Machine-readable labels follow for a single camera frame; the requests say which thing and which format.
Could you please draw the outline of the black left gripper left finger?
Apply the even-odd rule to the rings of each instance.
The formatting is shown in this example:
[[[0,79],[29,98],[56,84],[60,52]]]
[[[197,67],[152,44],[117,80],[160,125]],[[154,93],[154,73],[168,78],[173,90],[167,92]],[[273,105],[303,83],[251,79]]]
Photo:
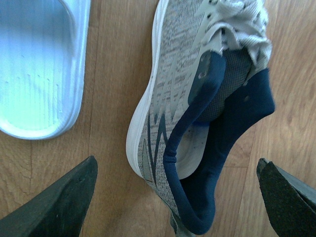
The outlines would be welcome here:
[[[89,156],[29,202],[0,221],[2,237],[78,237],[98,174]]]

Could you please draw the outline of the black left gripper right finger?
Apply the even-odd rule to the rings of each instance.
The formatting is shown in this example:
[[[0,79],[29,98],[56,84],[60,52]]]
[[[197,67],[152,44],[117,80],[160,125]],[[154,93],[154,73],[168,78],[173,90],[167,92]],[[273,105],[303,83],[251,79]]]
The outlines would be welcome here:
[[[280,237],[316,235],[316,190],[276,166],[258,161],[257,177],[270,224]]]

